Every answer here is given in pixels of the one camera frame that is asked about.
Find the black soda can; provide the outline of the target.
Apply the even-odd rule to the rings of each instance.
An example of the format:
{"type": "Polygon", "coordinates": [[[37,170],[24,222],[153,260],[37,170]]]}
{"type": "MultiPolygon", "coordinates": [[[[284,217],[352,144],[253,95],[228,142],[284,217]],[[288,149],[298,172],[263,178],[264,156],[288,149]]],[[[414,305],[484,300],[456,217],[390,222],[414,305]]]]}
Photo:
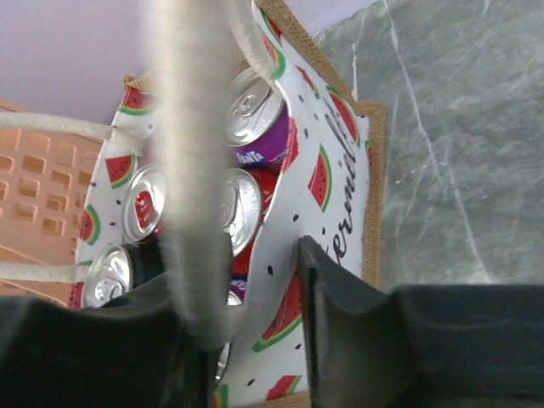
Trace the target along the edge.
{"type": "Polygon", "coordinates": [[[164,272],[157,241],[110,245],[90,264],[81,307],[100,308],[164,272]]]}

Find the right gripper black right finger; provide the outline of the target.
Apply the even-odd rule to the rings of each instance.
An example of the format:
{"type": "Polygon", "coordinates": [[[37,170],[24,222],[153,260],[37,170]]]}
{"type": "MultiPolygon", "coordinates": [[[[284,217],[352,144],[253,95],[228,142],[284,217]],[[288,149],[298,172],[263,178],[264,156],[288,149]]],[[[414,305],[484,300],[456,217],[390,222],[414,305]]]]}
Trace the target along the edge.
{"type": "Polygon", "coordinates": [[[312,237],[297,250],[312,406],[409,407],[430,394],[542,398],[541,286],[383,293],[312,237]]]}

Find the watermelon print canvas bag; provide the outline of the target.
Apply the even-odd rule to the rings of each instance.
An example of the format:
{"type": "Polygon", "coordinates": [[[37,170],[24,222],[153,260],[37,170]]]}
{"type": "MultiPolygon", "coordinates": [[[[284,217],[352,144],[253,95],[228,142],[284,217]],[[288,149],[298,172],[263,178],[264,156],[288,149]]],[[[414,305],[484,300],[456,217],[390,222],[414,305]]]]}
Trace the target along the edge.
{"type": "Polygon", "coordinates": [[[153,1],[150,23],[155,64],[144,107],[122,103],[110,126],[2,114],[3,128],[76,131],[104,143],[75,264],[3,263],[1,275],[76,282],[81,296],[90,264],[108,246],[157,241],[174,311],[212,362],[210,407],[307,407],[298,242],[312,237],[359,279],[377,266],[363,245],[366,216],[380,213],[367,200],[378,187],[368,160],[377,120],[354,102],[281,1],[153,1]],[[279,172],[242,166],[226,144],[230,84],[247,68],[287,105],[279,172]],[[147,164],[166,181],[161,222],[149,239],[128,242],[123,202],[129,181],[147,164]],[[278,176],[252,244],[237,257],[220,208],[231,168],[278,176]]]}

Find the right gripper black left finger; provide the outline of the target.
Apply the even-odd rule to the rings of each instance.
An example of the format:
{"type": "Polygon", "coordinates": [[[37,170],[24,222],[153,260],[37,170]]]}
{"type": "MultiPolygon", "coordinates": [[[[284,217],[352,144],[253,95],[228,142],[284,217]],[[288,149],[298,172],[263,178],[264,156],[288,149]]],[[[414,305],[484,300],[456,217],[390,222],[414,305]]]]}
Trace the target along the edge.
{"type": "Polygon", "coordinates": [[[1,300],[3,407],[210,407],[213,363],[161,275],[99,309],[1,300]]]}

